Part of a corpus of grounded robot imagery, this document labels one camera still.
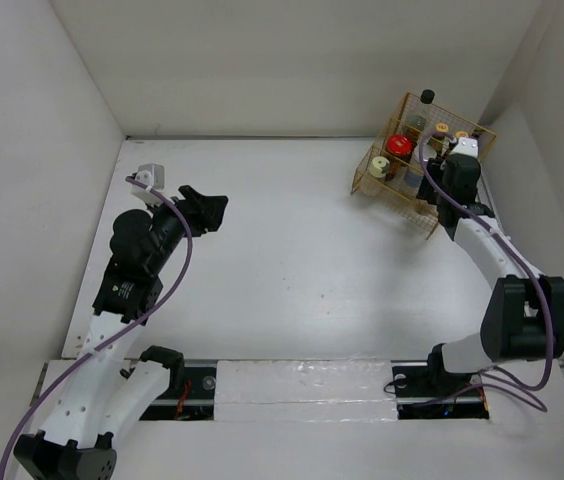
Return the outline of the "silver-cap blue-label shaker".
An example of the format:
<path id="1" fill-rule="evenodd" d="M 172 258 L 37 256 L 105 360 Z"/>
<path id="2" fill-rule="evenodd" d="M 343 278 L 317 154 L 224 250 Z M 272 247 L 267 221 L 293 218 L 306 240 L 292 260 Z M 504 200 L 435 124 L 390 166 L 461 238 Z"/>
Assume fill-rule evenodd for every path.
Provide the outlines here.
<path id="1" fill-rule="evenodd" d="M 408 167 L 404 175 L 404 184 L 409 191 L 417 191 L 424 178 L 419 153 L 419 146 L 416 146 L 411 153 Z M 429 144 L 424 145 L 423 153 L 424 164 L 427 164 L 429 160 L 435 159 L 437 157 L 437 152 Z"/>

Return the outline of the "red-cap dark sauce jar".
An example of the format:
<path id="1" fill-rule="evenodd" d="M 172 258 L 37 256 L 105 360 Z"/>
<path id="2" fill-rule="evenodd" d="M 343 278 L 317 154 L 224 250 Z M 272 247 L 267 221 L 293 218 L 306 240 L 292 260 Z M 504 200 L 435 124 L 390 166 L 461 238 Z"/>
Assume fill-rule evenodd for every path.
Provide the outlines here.
<path id="1" fill-rule="evenodd" d="M 406 136 L 393 134 L 387 138 L 384 151 L 389 161 L 386 180 L 391 181 L 410 162 L 413 144 Z"/>

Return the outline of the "yellow-cap beige jar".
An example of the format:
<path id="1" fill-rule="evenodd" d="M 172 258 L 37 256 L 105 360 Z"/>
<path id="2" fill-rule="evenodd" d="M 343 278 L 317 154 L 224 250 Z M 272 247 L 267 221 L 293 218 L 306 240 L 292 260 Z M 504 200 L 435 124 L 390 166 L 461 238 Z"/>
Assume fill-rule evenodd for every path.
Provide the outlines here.
<path id="1" fill-rule="evenodd" d="M 380 181 L 392 180 L 391 161 L 384 156 L 374 156 L 368 164 L 368 173 Z"/>

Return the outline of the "tall black-cap glass bottle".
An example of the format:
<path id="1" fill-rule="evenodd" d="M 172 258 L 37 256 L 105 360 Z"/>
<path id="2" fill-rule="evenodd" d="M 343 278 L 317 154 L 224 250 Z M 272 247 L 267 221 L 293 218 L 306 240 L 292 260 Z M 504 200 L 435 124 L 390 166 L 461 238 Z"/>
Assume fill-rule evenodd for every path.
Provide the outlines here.
<path id="1" fill-rule="evenodd" d="M 411 108 L 403 122 L 403 134 L 416 146 L 420 135 L 426 130 L 430 118 L 430 105 L 435 98 L 435 92 L 425 89 L 421 92 L 419 100 Z"/>

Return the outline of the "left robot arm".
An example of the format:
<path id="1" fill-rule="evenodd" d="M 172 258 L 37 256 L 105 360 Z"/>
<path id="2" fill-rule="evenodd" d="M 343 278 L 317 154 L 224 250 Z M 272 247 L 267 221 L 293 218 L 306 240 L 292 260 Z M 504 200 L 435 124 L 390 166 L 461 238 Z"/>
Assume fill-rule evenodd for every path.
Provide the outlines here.
<path id="1" fill-rule="evenodd" d="M 146 207 L 120 214 L 112 226 L 111 257 L 93 303 L 93 316 L 75 362 L 43 391 L 62 390 L 35 433 L 12 442 L 19 465 L 33 479 L 109 479 L 117 447 L 150 404 L 181 398 L 189 386 L 182 353 L 150 346 L 125 370 L 127 353 L 149 317 L 175 292 L 160 273 L 180 242 L 217 231 L 229 200 L 189 185 L 176 197 L 133 181 Z"/>

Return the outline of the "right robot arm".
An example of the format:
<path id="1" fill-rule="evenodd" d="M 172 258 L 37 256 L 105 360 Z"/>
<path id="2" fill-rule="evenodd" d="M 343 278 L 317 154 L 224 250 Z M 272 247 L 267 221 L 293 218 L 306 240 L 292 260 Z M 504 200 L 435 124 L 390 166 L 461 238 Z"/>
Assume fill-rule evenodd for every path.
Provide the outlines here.
<path id="1" fill-rule="evenodd" d="M 527 395 L 542 390 L 564 352 L 564 278 L 532 266 L 477 200 L 478 159 L 452 153 L 424 161 L 418 197 L 436 207 L 448 237 L 472 259 L 491 288 L 476 333 L 433 347 L 424 381 L 445 394 L 474 375 Z"/>

